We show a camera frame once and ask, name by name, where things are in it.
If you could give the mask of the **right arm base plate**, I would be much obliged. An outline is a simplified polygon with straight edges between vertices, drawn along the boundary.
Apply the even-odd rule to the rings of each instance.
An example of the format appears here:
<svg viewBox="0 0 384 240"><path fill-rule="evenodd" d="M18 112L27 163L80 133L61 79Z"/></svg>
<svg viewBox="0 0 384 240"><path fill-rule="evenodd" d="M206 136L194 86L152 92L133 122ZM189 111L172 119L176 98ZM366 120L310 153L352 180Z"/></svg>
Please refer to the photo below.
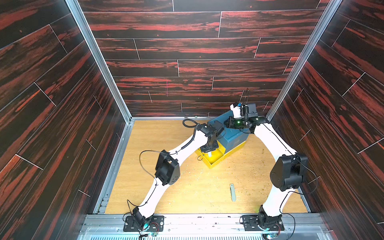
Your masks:
<svg viewBox="0 0 384 240"><path fill-rule="evenodd" d="M285 229L282 222L282 215L269 217L261 213L258 215L243 215L240 223L245 231L283 231Z"/></svg>

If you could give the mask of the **yellow bottom drawer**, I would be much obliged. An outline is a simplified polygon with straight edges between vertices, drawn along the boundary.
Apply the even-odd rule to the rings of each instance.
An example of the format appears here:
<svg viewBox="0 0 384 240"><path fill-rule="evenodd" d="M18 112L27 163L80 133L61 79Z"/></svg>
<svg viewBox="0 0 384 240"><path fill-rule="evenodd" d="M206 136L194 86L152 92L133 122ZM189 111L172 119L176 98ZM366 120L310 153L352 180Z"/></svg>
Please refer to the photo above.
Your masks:
<svg viewBox="0 0 384 240"><path fill-rule="evenodd" d="M212 157L209 157L208 153L203 153L201 149L197 149L195 153L198 155L199 161L202 161L209 169L212 169L224 160L225 151L225 148L218 148L212 152Z"/></svg>

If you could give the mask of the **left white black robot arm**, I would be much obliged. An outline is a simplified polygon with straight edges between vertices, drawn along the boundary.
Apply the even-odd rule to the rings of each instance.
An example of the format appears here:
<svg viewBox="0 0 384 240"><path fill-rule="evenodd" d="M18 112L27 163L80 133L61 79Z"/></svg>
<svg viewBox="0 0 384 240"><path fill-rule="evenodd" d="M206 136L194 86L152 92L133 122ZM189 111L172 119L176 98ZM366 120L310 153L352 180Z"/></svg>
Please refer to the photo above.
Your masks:
<svg viewBox="0 0 384 240"><path fill-rule="evenodd" d="M128 201L128 206L134 206L131 216L139 230L147 229L155 209L169 186L177 182L181 176L181 166L195 151L210 153L219 148L218 138L225 131L225 126L219 121L213 124L200 124L192 119L184 119L183 126L193 129L193 134L178 147L159 152L158 161L153 175L153 184L140 205Z"/></svg>

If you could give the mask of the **teal yellow drawer cabinet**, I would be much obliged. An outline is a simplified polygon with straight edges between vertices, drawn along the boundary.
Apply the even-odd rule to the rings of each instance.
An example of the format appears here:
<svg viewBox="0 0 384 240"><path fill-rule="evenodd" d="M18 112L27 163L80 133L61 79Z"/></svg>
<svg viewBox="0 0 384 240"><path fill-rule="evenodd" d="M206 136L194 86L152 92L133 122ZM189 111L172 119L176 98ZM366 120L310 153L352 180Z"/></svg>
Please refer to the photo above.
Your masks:
<svg viewBox="0 0 384 240"><path fill-rule="evenodd" d="M224 160L241 149L245 145L248 136L248 134L244 134L240 130L225 127L225 130L218 137L218 148L226 149Z"/></svg>

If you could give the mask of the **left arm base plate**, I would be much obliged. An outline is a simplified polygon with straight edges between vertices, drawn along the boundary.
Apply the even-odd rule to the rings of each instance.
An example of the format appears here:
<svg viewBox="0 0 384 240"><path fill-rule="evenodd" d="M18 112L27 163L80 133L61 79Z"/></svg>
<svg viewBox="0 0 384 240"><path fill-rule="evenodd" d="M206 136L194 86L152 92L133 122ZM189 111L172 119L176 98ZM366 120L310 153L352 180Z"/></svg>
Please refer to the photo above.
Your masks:
<svg viewBox="0 0 384 240"><path fill-rule="evenodd" d="M145 220L136 220L134 216L124 217L123 232L152 232L158 233L164 230L165 216L154 215Z"/></svg>

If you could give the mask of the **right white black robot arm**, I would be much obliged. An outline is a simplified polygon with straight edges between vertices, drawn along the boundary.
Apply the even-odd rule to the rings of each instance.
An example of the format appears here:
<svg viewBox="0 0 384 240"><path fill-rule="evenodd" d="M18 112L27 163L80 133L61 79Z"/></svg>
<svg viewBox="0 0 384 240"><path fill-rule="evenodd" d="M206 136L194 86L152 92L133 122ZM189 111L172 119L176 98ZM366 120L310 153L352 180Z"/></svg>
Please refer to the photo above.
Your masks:
<svg viewBox="0 0 384 240"><path fill-rule="evenodd" d="M238 129L258 137L275 159L270 172L273 184L267 200L260 206L257 225L264 231L283 229L283 208L289 197L304 182L308 168L308 157L290 147L275 131L272 124L261 117L254 120L229 117L226 127Z"/></svg>

